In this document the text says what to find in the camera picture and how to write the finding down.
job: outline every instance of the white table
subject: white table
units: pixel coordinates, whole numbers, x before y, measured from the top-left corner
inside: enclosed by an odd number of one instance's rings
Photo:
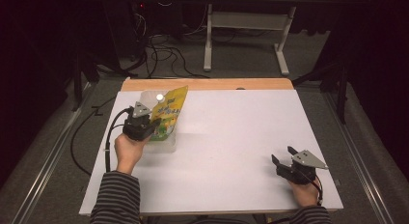
[[[213,27],[222,28],[246,28],[259,30],[281,31],[282,35],[278,42],[274,43],[281,74],[289,75],[283,48],[286,43],[289,28],[294,19],[295,7],[291,7],[287,14],[249,14],[235,12],[214,12],[212,5],[207,5],[207,34],[204,47],[204,71],[211,71],[212,41],[211,30]]]
[[[141,91],[119,92],[110,123],[140,95]],[[120,132],[120,128],[113,131],[111,143]],[[90,214],[95,204],[105,170],[105,138],[106,133],[80,214]],[[189,91],[177,123],[177,150],[144,154],[134,170],[141,184],[141,214],[296,210],[289,185],[276,175],[271,162],[274,154],[289,164],[287,146],[307,149],[324,161],[295,90]],[[342,209],[330,172],[317,169],[317,174],[324,186],[323,206]]]

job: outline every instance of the wire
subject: wire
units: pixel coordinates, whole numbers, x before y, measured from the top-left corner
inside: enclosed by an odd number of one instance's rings
[[[157,4],[159,4],[159,5],[161,5],[161,6],[164,6],[164,7],[166,7],[166,6],[171,6],[171,5],[172,5],[172,3],[169,3],[169,4],[157,3]]]
[[[201,23],[199,24],[198,28],[197,28],[195,31],[191,32],[191,33],[186,33],[186,34],[183,34],[183,35],[184,35],[184,36],[188,36],[188,35],[196,34],[196,33],[202,32],[204,29],[206,29],[206,28],[202,28],[202,29],[201,29],[202,25],[203,25],[204,22],[205,22],[205,16],[206,16],[206,15],[207,15],[207,5],[204,5],[204,16],[202,17],[202,21],[201,21]]]
[[[196,33],[191,33],[191,34],[186,35],[186,36],[184,36],[184,37],[185,37],[186,39],[193,40],[193,41],[203,40],[203,39],[206,38],[206,34],[205,34],[205,33],[201,33],[203,30],[205,30],[205,28],[199,30],[199,31],[196,32]]]
[[[148,78],[152,78],[152,74],[154,72],[154,70],[156,69],[156,65],[158,61],[164,61],[164,60],[168,60],[170,59],[172,56],[175,56],[176,58],[172,61],[171,64],[171,71],[178,77],[200,77],[200,78],[210,78],[208,76],[202,75],[202,74],[196,74],[191,72],[190,70],[187,69],[186,67],[186,59],[183,57],[182,53],[180,52],[180,50],[176,47],[170,47],[170,46],[165,46],[165,45],[159,45],[158,47],[155,47],[152,40],[150,40],[150,46],[148,46],[149,48],[153,49],[153,53],[150,55],[150,57],[152,58],[152,60],[154,60],[155,62],[155,66],[153,68],[153,71],[151,71],[148,75]],[[158,52],[168,52],[169,55],[163,59],[159,59],[157,53]],[[188,73],[188,75],[181,75],[175,72],[174,69],[174,63],[176,62],[176,60],[178,59],[177,54],[180,56],[180,58],[183,61],[183,69]]]
[[[85,120],[78,126],[78,128],[75,130],[75,132],[73,133],[72,137],[71,137],[71,141],[69,144],[69,151],[71,154],[71,158],[74,161],[74,164],[85,174],[87,174],[88,176],[91,175],[90,172],[88,172],[84,167],[82,167],[78,161],[75,158],[75,154],[74,154],[74,150],[73,150],[73,145],[74,145],[74,139],[75,136],[77,135],[78,131],[80,130],[80,128],[96,113],[96,111],[98,111],[102,106],[104,106],[105,104],[107,104],[108,102],[110,102],[111,100],[113,100],[114,98],[116,98],[117,96],[114,96],[112,98],[109,98],[108,100],[106,100],[104,103],[102,103],[100,106],[98,106],[95,111],[93,111],[90,115],[87,116],[87,118],[85,118]]]
[[[120,113],[118,113],[117,116],[115,116],[114,120],[111,123],[111,126],[109,127],[108,135],[107,135],[106,141],[105,141],[105,169],[106,169],[107,173],[111,172],[111,158],[110,158],[111,143],[109,142],[109,139],[111,138],[112,130],[115,129],[115,127],[117,127],[117,126],[114,126],[115,122],[120,117],[120,115],[122,115],[123,113],[125,113],[125,112],[130,113],[132,111],[133,111],[133,107],[132,108],[126,108],[126,109],[120,111]]]
[[[160,37],[166,37],[165,41],[158,42],[158,43],[156,43],[155,45],[160,45],[160,44],[163,44],[163,43],[167,42],[167,41],[169,40],[170,35],[158,34],[158,35],[150,36],[150,38],[160,38]]]
[[[135,64],[133,64],[132,66],[126,68],[126,69],[121,69],[121,68],[112,68],[110,70],[105,70],[102,69],[100,66],[96,65],[96,69],[100,72],[106,73],[106,74],[119,74],[119,75],[123,75],[123,76],[129,76],[129,77],[137,77],[138,74],[137,73],[131,73],[131,70],[135,70],[137,68],[139,68],[140,66],[142,66],[148,59],[148,54],[147,52],[144,50],[142,52],[141,57],[139,58],[139,61]]]
[[[241,29],[235,29],[235,30],[233,30],[233,32],[235,32],[235,34],[237,34],[237,35],[239,35],[239,36],[251,37],[251,38],[261,37],[261,36],[263,36],[263,35],[267,35],[267,34],[273,32],[273,30],[263,30],[263,31],[259,31],[259,33],[257,33],[257,34],[249,34],[249,33],[240,32],[240,31],[242,31],[242,30],[248,30],[248,29],[243,29],[243,28],[241,28]]]
[[[145,21],[145,18],[143,16],[141,16],[140,14],[136,14],[139,17],[139,23],[136,26],[136,30],[138,30],[139,25],[141,24],[141,20],[144,21],[144,32],[142,33],[142,37],[145,36],[145,33],[147,32],[147,22]]]
[[[214,41],[214,42],[231,42],[235,38],[235,32],[231,32],[231,33],[232,33],[232,36],[227,40],[218,41],[218,40],[215,40],[214,38],[211,38],[211,40]]]
[[[316,190],[318,190],[318,201],[317,201],[317,205],[318,206],[321,206],[322,205],[322,200],[323,200],[323,196],[324,196],[324,190],[323,190],[323,187],[322,187],[322,183],[321,183],[321,180],[319,179],[319,177],[315,174],[315,176],[316,176],[316,178],[318,179],[318,181],[319,181],[319,186],[315,183],[315,182],[313,182],[311,179],[309,179],[303,172],[301,172],[300,170],[298,170],[298,169],[296,169],[296,168],[293,168],[293,170],[294,171],[296,171],[297,173],[299,173],[299,174],[301,174],[304,178],[306,178],[315,188],[316,188]]]
[[[114,128],[117,128],[118,126],[123,126],[123,125],[116,125],[116,126],[114,126]]]

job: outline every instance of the human hand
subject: human hand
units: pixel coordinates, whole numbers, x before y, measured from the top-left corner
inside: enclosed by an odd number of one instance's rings
[[[142,156],[142,151],[150,137],[143,141],[130,139],[125,134],[120,134],[115,139],[115,152],[117,153],[118,166],[117,171],[125,174],[132,174],[135,164]]]
[[[316,206],[318,203],[318,190],[311,183],[308,184],[296,184],[288,181],[291,185],[292,193],[295,200],[301,207]],[[315,178],[314,183],[319,186],[318,178]]]

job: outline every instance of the snack bag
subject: snack bag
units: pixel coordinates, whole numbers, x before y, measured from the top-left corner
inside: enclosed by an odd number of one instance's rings
[[[161,118],[160,125],[156,128],[150,141],[163,141],[174,131],[177,117],[187,95],[187,86],[168,92],[164,99],[158,102],[152,109],[151,120]]]

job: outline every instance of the striped sleeve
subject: striped sleeve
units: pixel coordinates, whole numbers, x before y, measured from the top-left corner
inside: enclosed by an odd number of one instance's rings
[[[105,173],[91,223],[139,223],[140,201],[137,178],[117,171]]]
[[[290,219],[290,224],[330,224],[328,210],[324,207],[313,206],[298,210]]]

